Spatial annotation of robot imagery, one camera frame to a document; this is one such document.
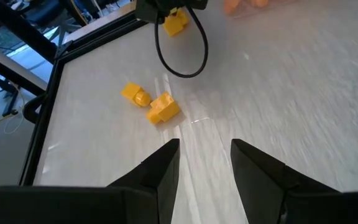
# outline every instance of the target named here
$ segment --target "black table edge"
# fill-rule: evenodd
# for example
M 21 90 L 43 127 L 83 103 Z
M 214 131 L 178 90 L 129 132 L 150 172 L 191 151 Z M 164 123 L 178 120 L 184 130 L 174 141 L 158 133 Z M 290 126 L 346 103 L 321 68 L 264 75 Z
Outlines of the black table edge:
M 68 52 L 55 59 L 50 80 L 44 93 L 45 101 L 42 103 L 27 150 L 19 179 L 19 185 L 33 185 L 65 64 L 146 24 L 146 22 L 138 21 L 136 19 L 134 11 L 130 12 L 89 34 L 74 40 L 70 45 Z

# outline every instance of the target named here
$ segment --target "black cable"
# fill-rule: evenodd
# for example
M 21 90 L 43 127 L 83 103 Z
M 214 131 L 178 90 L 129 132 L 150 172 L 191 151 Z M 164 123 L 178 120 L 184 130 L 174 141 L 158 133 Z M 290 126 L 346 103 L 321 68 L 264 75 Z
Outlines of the black cable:
M 174 74 L 174 75 L 176 75 L 176 76 L 178 76 L 180 78 L 192 78 L 192 77 L 195 77 L 198 74 L 200 74 L 204 70 L 205 65 L 206 65 L 206 61 L 208 59 L 208 41 L 206 39 L 206 34 L 205 34 L 205 31 L 204 31 L 204 28 L 201 25 L 201 23 L 199 22 L 199 20 L 198 20 L 196 14 L 194 13 L 193 9 L 190 6 L 188 6 L 187 4 L 186 4 L 186 8 L 187 8 L 188 12 L 190 13 L 191 17 L 193 18 L 194 22 L 196 23 L 198 29 L 200 30 L 201 36 L 203 37 L 203 42 L 204 42 L 204 59 L 203 59 L 203 63 L 201 64 L 201 67 L 197 70 L 197 72 L 195 72 L 193 74 L 189 74 L 189 75 L 184 75 L 184 74 L 180 74 L 180 73 L 174 71 L 172 68 L 170 68 L 167 65 L 167 63 L 165 62 L 164 58 L 162 57 L 161 49 L 160 49 L 160 41 L 158 39 L 158 16 L 157 16 L 157 20 L 155 21 L 155 27 L 154 27 L 155 47 L 157 48 L 158 57 L 160 58 L 162 65 L 169 72 L 171 72 L 172 74 Z

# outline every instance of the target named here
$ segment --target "yellow toy brick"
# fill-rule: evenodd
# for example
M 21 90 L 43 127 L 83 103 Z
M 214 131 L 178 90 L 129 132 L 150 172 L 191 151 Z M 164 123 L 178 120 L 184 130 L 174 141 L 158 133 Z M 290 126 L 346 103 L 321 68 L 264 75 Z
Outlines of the yellow toy brick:
M 180 107 L 169 93 L 164 92 L 161 96 L 151 102 L 151 109 L 146 117 L 152 124 L 157 124 L 160 121 L 168 121 L 177 113 L 180 112 Z
M 175 34 L 182 31 L 187 23 L 189 23 L 189 20 L 185 12 L 182 9 L 178 9 L 176 12 L 165 18 L 163 27 L 167 34 L 170 37 L 173 37 Z
M 142 87 L 131 82 L 121 91 L 121 95 L 139 107 L 148 106 L 152 100 L 150 94 L 144 91 Z

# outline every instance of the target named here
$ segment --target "metal frame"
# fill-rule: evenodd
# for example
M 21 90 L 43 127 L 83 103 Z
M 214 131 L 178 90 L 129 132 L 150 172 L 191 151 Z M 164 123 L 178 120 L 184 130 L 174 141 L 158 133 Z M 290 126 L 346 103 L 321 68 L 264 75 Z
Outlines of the metal frame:
M 41 87 L 37 86 L 36 84 L 32 83 L 28 79 L 19 75 L 18 73 L 16 73 L 9 67 L 5 66 L 1 62 L 0 62 L 0 75 L 12 81 L 13 83 L 21 86 L 22 88 L 26 89 L 27 91 L 31 92 L 35 96 L 39 96 L 42 93 L 44 93 L 44 90 L 41 89 Z
M 0 0 L 0 24 L 7 27 L 13 34 L 23 40 L 50 63 L 56 52 L 56 45 L 30 25 L 16 11 Z
M 2 116 L 5 117 L 5 116 L 7 116 L 7 115 L 12 113 L 12 109 L 13 109 L 13 106 L 14 106 L 14 104 L 16 102 L 18 92 L 17 92 L 16 88 L 13 87 L 12 84 L 9 84 L 7 79 L 5 79 L 5 80 L 0 79 L 0 87 L 4 91 L 6 91 L 6 94 L 5 94 L 4 98 L 11 97 L 11 100 L 5 106 L 4 111 L 2 112 Z
M 25 158 L 19 185 L 28 186 L 33 184 L 65 64 L 146 24 L 144 21 L 138 21 L 133 11 L 78 40 L 63 45 L 63 51 L 58 50 L 61 54 L 55 57 L 47 90 L 42 95 L 44 100 L 39 103 L 42 106 L 40 113 L 36 117 L 37 121 Z M 30 114 L 35 113 L 35 111 L 26 111 L 26 108 L 25 112 Z

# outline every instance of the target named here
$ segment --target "white table surface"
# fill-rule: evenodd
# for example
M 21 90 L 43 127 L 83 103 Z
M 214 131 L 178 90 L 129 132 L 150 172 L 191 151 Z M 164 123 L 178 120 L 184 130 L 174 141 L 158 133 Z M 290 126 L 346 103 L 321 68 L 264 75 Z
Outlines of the white table surface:
M 196 11 L 209 40 L 198 77 L 169 74 L 153 25 L 66 64 L 35 183 L 106 186 L 171 138 L 180 138 L 172 223 L 244 223 L 229 157 L 240 138 L 341 191 L 358 190 L 358 1 L 299 0 L 233 19 L 223 2 Z M 194 22 L 174 38 L 160 29 L 174 69 L 196 70 Z M 170 92 L 183 112 L 151 125 L 126 101 L 127 82 L 154 98 Z

